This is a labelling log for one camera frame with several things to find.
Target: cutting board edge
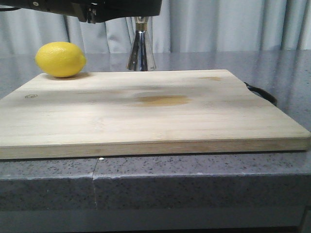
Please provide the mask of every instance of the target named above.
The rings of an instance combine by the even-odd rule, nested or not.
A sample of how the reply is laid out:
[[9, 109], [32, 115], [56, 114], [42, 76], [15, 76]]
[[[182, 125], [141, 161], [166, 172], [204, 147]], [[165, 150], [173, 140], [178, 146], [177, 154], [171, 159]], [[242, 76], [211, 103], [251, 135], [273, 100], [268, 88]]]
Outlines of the cutting board edge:
[[151, 154], [183, 153], [234, 153], [234, 152], [268, 152], [268, 151], [307, 151], [311, 146], [309, 138], [289, 139], [248, 139], [248, 140], [213, 140], [188, 142], [146, 142], [128, 144], [87, 144], [40, 147], [0, 148], [0, 160], [7, 159], [52, 159], [99, 156], [133, 156]]

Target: stain on cutting board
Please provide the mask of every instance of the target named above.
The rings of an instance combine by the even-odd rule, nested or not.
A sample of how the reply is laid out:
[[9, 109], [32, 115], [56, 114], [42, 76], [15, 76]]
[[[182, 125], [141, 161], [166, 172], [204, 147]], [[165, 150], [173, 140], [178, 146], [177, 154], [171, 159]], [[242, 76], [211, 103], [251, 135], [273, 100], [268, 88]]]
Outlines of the stain on cutting board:
[[222, 78], [220, 78], [220, 77], [202, 77], [199, 79], [209, 79], [209, 80], [213, 80], [213, 81], [220, 81]]
[[156, 107], [156, 106], [175, 106], [186, 104], [191, 101], [187, 96], [172, 95], [172, 96], [145, 96], [137, 99], [140, 104], [137, 107]]

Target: metal object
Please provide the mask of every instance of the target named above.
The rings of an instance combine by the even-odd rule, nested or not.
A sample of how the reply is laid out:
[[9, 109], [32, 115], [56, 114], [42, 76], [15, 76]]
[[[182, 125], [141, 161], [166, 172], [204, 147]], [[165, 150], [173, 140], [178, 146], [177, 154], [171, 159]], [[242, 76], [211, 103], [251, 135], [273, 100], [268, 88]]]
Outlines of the metal object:
[[135, 17], [135, 22], [135, 38], [127, 63], [127, 69], [132, 71], [155, 70], [156, 63], [147, 32], [148, 17]]

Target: countertop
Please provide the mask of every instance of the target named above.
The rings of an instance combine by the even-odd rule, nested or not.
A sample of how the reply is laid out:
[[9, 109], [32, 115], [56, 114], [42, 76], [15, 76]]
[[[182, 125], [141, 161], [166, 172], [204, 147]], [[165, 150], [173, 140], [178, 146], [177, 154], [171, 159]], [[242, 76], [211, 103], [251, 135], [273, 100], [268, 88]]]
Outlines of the countertop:
[[[85, 72], [126, 71], [128, 54], [86, 57]], [[311, 50], [164, 53], [155, 61], [157, 70], [228, 69], [270, 92], [278, 108], [311, 131]], [[41, 72], [34, 56], [0, 55], [0, 98]], [[310, 150], [5, 160], [0, 232], [298, 226], [310, 206], [310, 184]], [[106, 221], [99, 212], [108, 213]], [[68, 213], [70, 224], [34, 224]], [[114, 223], [120, 216], [127, 221]]]

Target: cutting board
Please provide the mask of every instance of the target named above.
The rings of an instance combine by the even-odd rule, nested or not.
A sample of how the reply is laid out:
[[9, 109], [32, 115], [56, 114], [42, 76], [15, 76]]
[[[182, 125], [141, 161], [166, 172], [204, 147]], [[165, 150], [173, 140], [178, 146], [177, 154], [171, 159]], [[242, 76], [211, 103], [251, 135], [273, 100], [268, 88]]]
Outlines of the cutting board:
[[307, 150], [227, 70], [40, 74], [0, 100], [0, 158]]

